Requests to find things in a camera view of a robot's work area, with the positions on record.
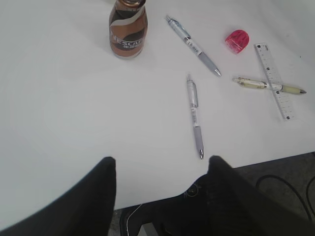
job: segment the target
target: bottle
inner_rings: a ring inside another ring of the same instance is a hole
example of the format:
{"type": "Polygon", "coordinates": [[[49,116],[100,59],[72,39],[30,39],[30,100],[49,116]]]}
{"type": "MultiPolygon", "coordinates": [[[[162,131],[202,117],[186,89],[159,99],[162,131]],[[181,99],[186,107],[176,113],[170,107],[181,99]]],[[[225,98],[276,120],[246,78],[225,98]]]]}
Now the bottle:
{"type": "Polygon", "coordinates": [[[140,54],[147,34],[146,0],[116,0],[109,17],[110,46],[120,58],[140,54]]]}

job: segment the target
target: pencil sharpener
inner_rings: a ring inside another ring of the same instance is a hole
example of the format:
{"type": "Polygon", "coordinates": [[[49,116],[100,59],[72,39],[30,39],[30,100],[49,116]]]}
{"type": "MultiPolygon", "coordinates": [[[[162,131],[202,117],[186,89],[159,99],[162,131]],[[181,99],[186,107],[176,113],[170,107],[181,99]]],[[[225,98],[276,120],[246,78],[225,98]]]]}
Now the pencil sharpener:
{"type": "Polygon", "coordinates": [[[248,34],[244,30],[238,29],[226,38],[225,44],[233,53],[238,54],[246,48],[249,41],[248,34]]]}

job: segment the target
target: nescafe logo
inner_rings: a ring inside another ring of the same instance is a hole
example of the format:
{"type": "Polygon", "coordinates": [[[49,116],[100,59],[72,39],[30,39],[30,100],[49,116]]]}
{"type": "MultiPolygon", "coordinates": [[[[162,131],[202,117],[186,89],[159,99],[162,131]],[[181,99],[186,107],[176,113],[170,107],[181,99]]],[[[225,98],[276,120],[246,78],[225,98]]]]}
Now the nescafe logo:
{"type": "Polygon", "coordinates": [[[143,41],[143,38],[140,38],[138,40],[135,40],[135,41],[125,41],[125,40],[122,40],[120,38],[118,38],[117,36],[115,36],[112,31],[110,32],[115,43],[118,43],[118,44],[121,44],[123,48],[126,48],[126,49],[131,49],[131,48],[136,48],[138,47],[142,41],[143,41]]]}

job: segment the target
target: retractable pen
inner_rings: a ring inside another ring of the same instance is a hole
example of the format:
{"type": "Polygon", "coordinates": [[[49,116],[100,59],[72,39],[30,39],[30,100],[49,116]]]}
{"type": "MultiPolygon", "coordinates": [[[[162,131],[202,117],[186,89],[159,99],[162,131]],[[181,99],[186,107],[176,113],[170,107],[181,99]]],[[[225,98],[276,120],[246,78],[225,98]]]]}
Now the retractable pen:
{"type": "Polygon", "coordinates": [[[233,78],[233,81],[237,82],[242,87],[251,88],[251,89],[270,89],[270,90],[275,90],[275,91],[287,92],[291,94],[305,94],[306,93],[306,91],[304,91],[303,89],[286,86],[286,85],[278,85],[274,83],[272,83],[270,86],[269,83],[264,82],[264,81],[250,80],[250,79],[245,79],[242,77],[233,78]]]}
{"type": "Polygon", "coordinates": [[[196,141],[196,148],[201,160],[204,157],[204,149],[203,149],[203,142],[201,136],[201,128],[198,119],[198,96],[197,96],[197,88],[194,81],[191,79],[190,75],[187,76],[187,89],[188,89],[188,96],[189,96],[189,104],[190,104],[190,111],[192,117],[192,125],[193,125],[193,133],[195,136],[196,141]]]}
{"type": "Polygon", "coordinates": [[[165,17],[171,28],[177,33],[177,35],[190,47],[190,49],[197,55],[197,57],[217,76],[221,76],[221,72],[217,66],[211,61],[211,59],[205,54],[200,47],[191,39],[190,34],[184,29],[184,27],[173,18],[168,15],[165,17]]]}

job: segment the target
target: floor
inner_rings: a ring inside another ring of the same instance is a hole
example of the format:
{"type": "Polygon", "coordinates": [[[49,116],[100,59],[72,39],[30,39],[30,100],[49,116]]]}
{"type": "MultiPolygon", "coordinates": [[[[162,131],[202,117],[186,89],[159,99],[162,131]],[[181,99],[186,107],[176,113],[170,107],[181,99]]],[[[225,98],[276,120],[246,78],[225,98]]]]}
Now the floor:
{"type": "MultiPolygon", "coordinates": [[[[261,176],[277,175],[288,181],[306,202],[306,186],[309,180],[315,176],[315,154],[308,153],[275,161],[244,166],[236,168],[236,171],[254,186],[258,178],[261,176]]],[[[261,183],[259,189],[271,199],[283,205],[285,208],[307,219],[305,210],[298,198],[292,190],[282,182],[269,178],[261,183]]],[[[313,208],[315,208],[315,181],[310,186],[309,196],[311,203],[313,203],[313,208]]],[[[120,214],[121,210],[114,212],[108,236],[120,235],[120,214]]]]}

